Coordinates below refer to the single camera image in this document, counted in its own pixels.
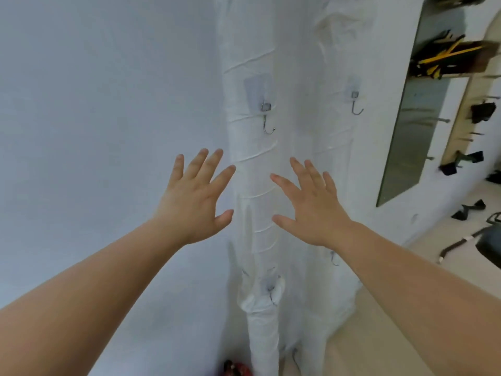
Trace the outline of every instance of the red object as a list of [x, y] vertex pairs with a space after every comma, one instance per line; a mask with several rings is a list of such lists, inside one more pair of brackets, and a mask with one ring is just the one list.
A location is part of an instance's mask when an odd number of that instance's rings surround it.
[[223, 376], [253, 376], [251, 370], [242, 363], [233, 363], [231, 360], [224, 362]]

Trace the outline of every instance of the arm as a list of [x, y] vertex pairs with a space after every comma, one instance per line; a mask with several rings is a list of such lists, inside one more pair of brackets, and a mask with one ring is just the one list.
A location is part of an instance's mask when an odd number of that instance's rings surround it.
[[137, 298], [184, 245], [225, 228], [232, 210], [214, 217], [235, 172], [212, 182], [222, 150], [203, 149], [183, 173], [176, 158], [154, 217], [131, 233], [0, 310], [0, 374], [86, 375]]
[[272, 174], [296, 219], [274, 222], [305, 241], [336, 251], [353, 269], [437, 375], [499, 374], [501, 301], [351, 221], [329, 173], [310, 161], [291, 165], [301, 189]]

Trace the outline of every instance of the wooden board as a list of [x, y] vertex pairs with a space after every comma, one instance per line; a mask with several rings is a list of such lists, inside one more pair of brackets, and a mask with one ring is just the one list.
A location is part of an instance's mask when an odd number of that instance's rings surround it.
[[[485, 34], [485, 40], [490, 40], [497, 43], [501, 42], [501, 12], [496, 15], [496, 17], [488, 27], [487, 33]], [[474, 104], [482, 103], [483, 100], [487, 100], [488, 102], [496, 101], [495, 99], [485, 99], [485, 96], [501, 96], [489, 95], [489, 91], [492, 88], [492, 83], [496, 81], [496, 78], [488, 77], [490, 75], [499, 75], [498, 71], [500, 71], [500, 64], [501, 56], [497, 55], [490, 60], [485, 73], [471, 75], [470, 80], [468, 81], [467, 88], [464, 92], [460, 108], [457, 112], [456, 120], [449, 136], [449, 141], [442, 157], [442, 165], [454, 162], [456, 159], [456, 153], [458, 151], [463, 154], [468, 154], [467, 151], [470, 142], [467, 140], [482, 139], [482, 136], [472, 134], [472, 132], [482, 132], [482, 123], [472, 123], [472, 120], [470, 119], [470, 108]]]

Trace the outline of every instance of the metal hook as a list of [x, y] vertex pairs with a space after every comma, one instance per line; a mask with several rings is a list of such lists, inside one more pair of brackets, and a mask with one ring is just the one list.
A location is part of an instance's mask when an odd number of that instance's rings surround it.
[[359, 113], [355, 113], [355, 101], [357, 100], [358, 98], [358, 92], [357, 91], [353, 91], [351, 93], [351, 97], [353, 99], [353, 103], [351, 105], [351, 113], [353, 113], [355, 116], [358, 116], [358, 115], [361, 115], [362, 112], [364, 112], [364, 109], [362, 108], [362, 110], [359, 112]]
[[[272, 105], [270, 103], [265, 103], [263, 102], [261, 104], [261, 112], [269, 112], [272, 110]], [[273, 132], [275, 132], [275, 128], [273, 128], [273, 130], [271, 132], [266, 132], [266, 115], [263, 115], [263, 131], [266, 133], [266, 134], [272, 134]]]

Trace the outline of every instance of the black cable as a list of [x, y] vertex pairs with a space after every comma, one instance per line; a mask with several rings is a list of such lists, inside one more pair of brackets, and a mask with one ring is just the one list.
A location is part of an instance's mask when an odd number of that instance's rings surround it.
[[[476, 238], [478, 237], [479, 235], [481, 235], [487, 228], [490, 228], [490, 226], [487, 226], [487, 227], [484, 227], [482, 228], [481, 230], [478, 230], [477, 232], [475, 233], [472, 233], [472, 235], [470, 236], [471, 238]], [[437, 263], [440, 264], [444, 257], [447, 255], [447, 253], [449, 253], [450, 251], [452, 251], [453, 249], [456, 249], [458, 246], [462, 246], [464, 243], [466, 243], [468, 241], [468, 239], [465, 239], [465, 238], [462, 238], [461, 240], [459, 240], [458, 242], [455, 242], [454, 244], [452, 245], [449, 245], [447, 248], [445, 248], [444, 250], [442, 250], [442, 252], [440, 252], [440, 255], [438, 256], [438, 261]]]

